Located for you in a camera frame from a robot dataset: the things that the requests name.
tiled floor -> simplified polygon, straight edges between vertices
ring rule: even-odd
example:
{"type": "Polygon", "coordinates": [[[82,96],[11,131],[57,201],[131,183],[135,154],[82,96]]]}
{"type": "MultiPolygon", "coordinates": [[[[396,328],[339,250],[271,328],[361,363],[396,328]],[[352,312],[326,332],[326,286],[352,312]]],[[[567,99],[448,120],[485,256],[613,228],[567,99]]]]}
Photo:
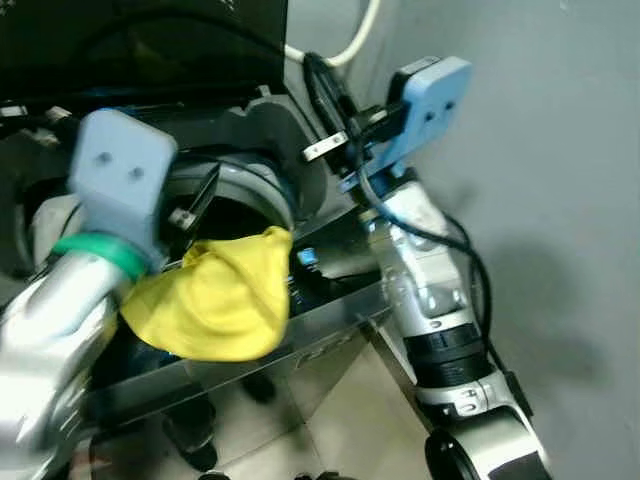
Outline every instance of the tiled floor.
{"type": "MultiPolygon", "coordinates": [[[[330,374],[330,365],[324,362],[317,375],[330,374]]],[[[232,480],[292,480],[325,470],[358,480],[428,478],[425,430],[373,348],[364,348],[322,401],[314,401],[310,371],[275,382],[270,405],[255,403],[237,385],[210,395],[218,411],[217,470],[232,480]]],[[[152,419],[143,434],[100,444],[94,452],[102,467],[94,467],[93,478],[197,479],[160,432],[152,419]]]]}

yellow cloth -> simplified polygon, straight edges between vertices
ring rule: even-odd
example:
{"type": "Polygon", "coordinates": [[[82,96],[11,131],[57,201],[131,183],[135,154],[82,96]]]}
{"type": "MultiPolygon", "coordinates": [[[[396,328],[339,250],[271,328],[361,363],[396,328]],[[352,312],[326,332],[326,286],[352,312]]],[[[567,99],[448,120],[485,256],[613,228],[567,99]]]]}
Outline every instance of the yellow cloth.
{"type": "Polygon", "coordinates": [[[144,342],[183,358],[236,362],[271,352],[289,314],[291,234],[199,241],[180,269],[143,279],[122,314],[144,342]]]}

